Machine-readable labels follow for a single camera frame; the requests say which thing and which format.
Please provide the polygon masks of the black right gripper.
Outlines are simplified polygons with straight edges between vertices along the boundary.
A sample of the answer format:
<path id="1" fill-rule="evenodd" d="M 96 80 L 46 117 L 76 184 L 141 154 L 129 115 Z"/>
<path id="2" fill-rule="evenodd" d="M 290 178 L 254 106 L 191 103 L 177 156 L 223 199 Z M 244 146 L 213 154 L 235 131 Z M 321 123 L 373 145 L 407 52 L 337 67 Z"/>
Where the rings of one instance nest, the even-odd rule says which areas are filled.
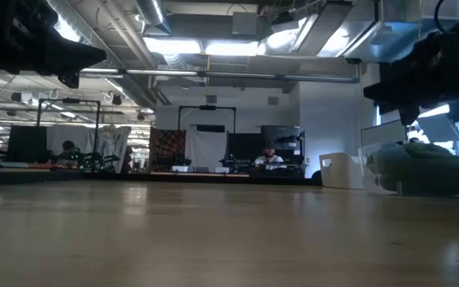
<path id="1" fill-rule="evenodd" d="M 379 82 L 363 89 L 374 102 L 399 106 L 402 124 L 412 124 L 422 105 L 459 100 L 459 22 L 441 24 L 439 8 L 433 20 L 437 30 L 414 44 L 398 62 L 402 69 L 380 68 Z"/>

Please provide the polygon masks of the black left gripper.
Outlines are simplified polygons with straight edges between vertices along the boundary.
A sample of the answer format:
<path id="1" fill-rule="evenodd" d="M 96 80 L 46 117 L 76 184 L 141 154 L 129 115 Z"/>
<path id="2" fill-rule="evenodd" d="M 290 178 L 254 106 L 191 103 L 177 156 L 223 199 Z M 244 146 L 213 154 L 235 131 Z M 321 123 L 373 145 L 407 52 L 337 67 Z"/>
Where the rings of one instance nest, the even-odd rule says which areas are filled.
<path id="1" fill-rule="evenodd" d="M 63 38 L 58 15 L 46 1 L 0 0 L 0 70 L 56 75 L 79 87 L 79 71 L 107 59 L 104 50 Z"/>

